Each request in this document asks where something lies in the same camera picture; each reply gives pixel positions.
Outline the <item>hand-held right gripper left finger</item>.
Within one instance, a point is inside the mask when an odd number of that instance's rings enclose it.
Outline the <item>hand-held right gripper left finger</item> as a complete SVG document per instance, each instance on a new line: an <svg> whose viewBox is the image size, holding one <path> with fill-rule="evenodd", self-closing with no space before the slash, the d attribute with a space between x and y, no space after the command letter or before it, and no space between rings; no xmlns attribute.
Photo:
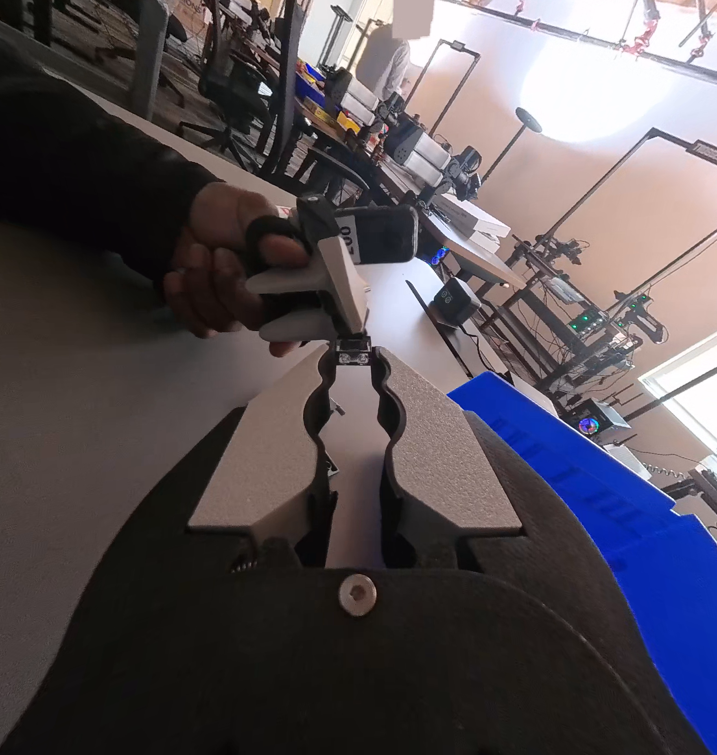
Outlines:
<svg viewBox="0 0 717 755"><path fill-rule="evenodd" d="M321 345L249 402L190 530L241 534L256 549L283 539L303 565L325 565L336 499L320 433L335 370L334 350Z"/></svg>

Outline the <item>black brick plate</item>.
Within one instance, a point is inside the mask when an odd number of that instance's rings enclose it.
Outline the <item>black brick plate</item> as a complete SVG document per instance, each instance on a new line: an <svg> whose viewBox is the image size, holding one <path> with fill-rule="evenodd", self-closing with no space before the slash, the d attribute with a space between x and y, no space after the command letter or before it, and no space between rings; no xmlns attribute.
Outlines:
<svg viewBox="0 0 717 755"><path fill-rule="evenodd" d="M334 344L337 366L369 366L372 362L372 341L368 335L342 337Z"/></svg>

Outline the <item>blue plastic bin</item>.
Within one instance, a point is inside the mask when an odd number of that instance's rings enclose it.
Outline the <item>blue plastic bin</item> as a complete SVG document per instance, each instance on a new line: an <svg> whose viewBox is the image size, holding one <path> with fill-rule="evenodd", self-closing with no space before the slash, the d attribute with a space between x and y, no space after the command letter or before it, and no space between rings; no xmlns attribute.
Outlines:
<svg viewBox="0 0 717 755"><path fill-rule="evenodd" d="M579 519L675 701L717 753L717 543L707 529L495 373L448 397L485 421Z"/></svg>

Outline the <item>person's left forearm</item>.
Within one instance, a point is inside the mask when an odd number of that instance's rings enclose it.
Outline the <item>person's left forearm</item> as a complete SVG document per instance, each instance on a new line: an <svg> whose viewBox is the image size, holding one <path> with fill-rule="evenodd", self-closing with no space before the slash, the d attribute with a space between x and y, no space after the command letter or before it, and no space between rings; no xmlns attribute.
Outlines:
<svg viewBox="0 0 717 755"><path fill-rule="evenodd" d="M0 221L118 254L157 282L216 181L0 37Z"/></svg>

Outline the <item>grey desk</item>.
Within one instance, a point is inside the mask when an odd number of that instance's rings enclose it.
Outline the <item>grey desk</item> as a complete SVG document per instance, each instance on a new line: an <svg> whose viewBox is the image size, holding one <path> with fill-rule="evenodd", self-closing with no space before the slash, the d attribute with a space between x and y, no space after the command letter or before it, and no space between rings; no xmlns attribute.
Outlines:
<svg viewBox="0 0 717 755"><path fill-rule="evenodd" d="M166 467L280 368L252 341L160 332L103 256L0 221L0 741L24 753L483 753L485 708L439 579L387 581L365 618L336 571L145 518Z"/></svg>

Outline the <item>person's left hand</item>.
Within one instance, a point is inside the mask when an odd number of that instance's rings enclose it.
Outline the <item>person's left hand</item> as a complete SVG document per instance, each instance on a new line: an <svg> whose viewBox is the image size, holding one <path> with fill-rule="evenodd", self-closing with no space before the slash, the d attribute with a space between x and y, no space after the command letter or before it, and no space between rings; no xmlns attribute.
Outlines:
<svg viewBox="0 0 717 755"><path fill-rule="evenodd" d="M247 290L240 255L250 223L269 215L278 216L278 209L264 195L224 182L206 185L194 198L162 288L175 317L195 337L259 331L268 320L265 301Z"/></svg>

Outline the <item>stack of white flat boxes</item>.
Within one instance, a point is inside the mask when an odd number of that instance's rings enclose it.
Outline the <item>stack of white flat boxes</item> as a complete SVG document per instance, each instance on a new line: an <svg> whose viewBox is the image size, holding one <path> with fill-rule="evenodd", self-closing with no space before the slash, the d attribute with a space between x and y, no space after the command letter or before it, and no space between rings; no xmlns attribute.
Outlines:
<svg viewBox="0 0 717 755"><path fill-rule="evenodd" d="M511 234L511 228L502 221L454 194L435 194L431 203L463 237L487 252L496 253L501 241Z"/></svg>

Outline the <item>white and black robot unit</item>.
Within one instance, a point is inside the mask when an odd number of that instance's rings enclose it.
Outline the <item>white and black robot unit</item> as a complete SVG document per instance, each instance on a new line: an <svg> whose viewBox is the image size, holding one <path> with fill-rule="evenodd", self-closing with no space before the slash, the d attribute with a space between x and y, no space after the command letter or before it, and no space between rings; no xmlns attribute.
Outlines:
<svg viewBox="0 0 717 755"><path fill-rule="evenodd" d="M385 141L391 159L427 184L437 186L453 156L413 122L395 128Z"/></svg>
<svg viewBox="0 0 717 755"><path fill-rule="evenodd" d="M379 99L373 91L345 69L335 72L329 99L337 111L349 114L361 125L373 123L375 111L379 105Z"/></svg>

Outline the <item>black cube device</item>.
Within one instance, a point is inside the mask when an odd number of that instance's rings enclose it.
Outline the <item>black cube device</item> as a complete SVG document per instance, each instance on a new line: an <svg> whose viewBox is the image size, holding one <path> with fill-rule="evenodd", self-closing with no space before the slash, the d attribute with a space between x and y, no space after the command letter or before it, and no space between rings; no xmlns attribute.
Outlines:
<svg viewBox="0 0 717 755"><path fill-rule="evenodd" d="M481 301L468 284L455 276L448 278L429 305L432 318L448 328L465 326L481 307Z"/></svg>

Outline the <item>wooden top work table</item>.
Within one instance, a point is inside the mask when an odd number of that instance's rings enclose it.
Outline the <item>wooden top work table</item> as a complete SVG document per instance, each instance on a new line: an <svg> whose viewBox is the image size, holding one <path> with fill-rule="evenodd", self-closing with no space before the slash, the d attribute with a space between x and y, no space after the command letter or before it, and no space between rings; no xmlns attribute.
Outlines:
<svg viewBox="0 0 717 755"><path fill-rule="evenodd" d="M428 231L441 247L449 250L463 271L464 280L475 277L483 282L508 286L516 291L525 288L525 280L496 254L482 249L465 238L435 214L425 214L422 211L418 213L420 227Z"/></svg>

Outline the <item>black floor lamp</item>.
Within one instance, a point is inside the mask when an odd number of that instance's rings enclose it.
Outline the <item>black floor lamp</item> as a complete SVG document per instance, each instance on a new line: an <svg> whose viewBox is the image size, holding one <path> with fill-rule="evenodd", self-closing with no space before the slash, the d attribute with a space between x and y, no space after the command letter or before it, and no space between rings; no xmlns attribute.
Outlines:
<svg viewBox="0 0 717 755"><path fill-rule="evenodd" d="M535 134L541 134L542 133L542 125L537 121L537 119L529 113L526 109L523 107L516 107L514 110L514 114L516 118L520 122L520 127L514 134L514 136L510 139L510 141L505 145L505 147L501 150L500 154L495 158L495 160L492 162L492 164L489 166L489 168L486 170L486 172L481 175L481 183L487 182L487 180L490 178L492 173L495 169L497 169L500 165L500 163L503 161L504 157L507 155L507 153L513 148L513 146L517 143L517 141L520 139L520 137L526 132L531 131Z"/></svg>

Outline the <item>black pipe stand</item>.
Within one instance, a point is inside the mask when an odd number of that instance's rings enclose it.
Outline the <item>black pipe stand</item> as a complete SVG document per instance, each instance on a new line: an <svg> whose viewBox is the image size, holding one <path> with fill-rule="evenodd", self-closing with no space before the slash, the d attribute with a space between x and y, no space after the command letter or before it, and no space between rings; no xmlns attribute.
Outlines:
<svg viewBox="0 0 717 755"><path fill-rule="evenodd" d="M435 136L483 55L464 42L441 37L411 44L410 90L404 111L419 116Z"/></svg>
<svg viewBox="0 0 717 755"><path fill-rule="evenodd" d="M556 276L553 271L552 261L554 258L549 257L552 250L552 242L555 241L556 232L585 204L592 198L601 187L603 187L611 177L617 174L618 170L627 164L644 146L654 141L666 143L676 149L682 150L688 156L706 162L709 165L717 167L717 146L698 139L693 142L686 141L681 137L674 136L659 128L652 127L641 138L636 141L618 160L609 167L609 169L599 177L599 179L590 186L590 188L580 196L580 198L564 212L561 217L545 231L539 239L536 239L530 251L530 264L533 269L539 269L549 277Z"/></svg>

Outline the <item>metal rig with electronics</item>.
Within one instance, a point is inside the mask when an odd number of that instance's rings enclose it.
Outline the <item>metal rig with electronics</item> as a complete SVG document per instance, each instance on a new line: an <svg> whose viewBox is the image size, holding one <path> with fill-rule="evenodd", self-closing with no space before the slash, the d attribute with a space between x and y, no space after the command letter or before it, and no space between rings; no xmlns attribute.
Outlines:
<svg viewBox="0 0 717 755"><path fill-rule="evenodd" d="M615 291L614 302L603 309L555 265L561 259L579 265L586 248L584 241L545 235L533 242L516 239L506 263L524 263L529 276L503 304L487 305L484 322L536 389L566 406L629 372L645 343L660 345L668 337L667 328L649 312L648 289L630 295Z"/></svg>

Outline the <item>black office chair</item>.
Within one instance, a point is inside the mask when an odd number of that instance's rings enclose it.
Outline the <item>black office chair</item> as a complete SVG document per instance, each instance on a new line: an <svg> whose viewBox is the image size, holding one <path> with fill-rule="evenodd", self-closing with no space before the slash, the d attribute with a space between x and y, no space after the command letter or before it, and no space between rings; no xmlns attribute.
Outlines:
<svg viewBox="0 0 717 755"><path fill-rule="evenodd" d="M260 136L267 144L268 132L273 126L269 105L260 92L261 85L267 83L266 77L248 61L236 60L231 73L225 68L229 62L229 50L223 46L222 24L219 2L204 2L212 14L210 41L204 47L201 62L201 74L198 90L200 95L214 105L221 114L224 123L222 129L180 121L175 129L179 137L187 130L208 137L203 148L218 147L221 153L230 152L234 160L245 171L258 175L261 164L256 158L245 158L240 151L243 141L235 137L234 132L243 132L254 119L261 122Z"/></svg>

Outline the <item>grey metal table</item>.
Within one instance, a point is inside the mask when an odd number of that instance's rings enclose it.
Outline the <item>grey metal table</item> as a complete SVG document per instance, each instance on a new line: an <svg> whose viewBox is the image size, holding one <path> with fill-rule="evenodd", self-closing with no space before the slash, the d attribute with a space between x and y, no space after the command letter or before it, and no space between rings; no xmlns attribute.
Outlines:
<svg viewBox="0 0 717 755"><path fill-rule="evenodd" d="M169 17L166 2L141 3L129 110L147 121L152 120L155 108Z"/></svg>

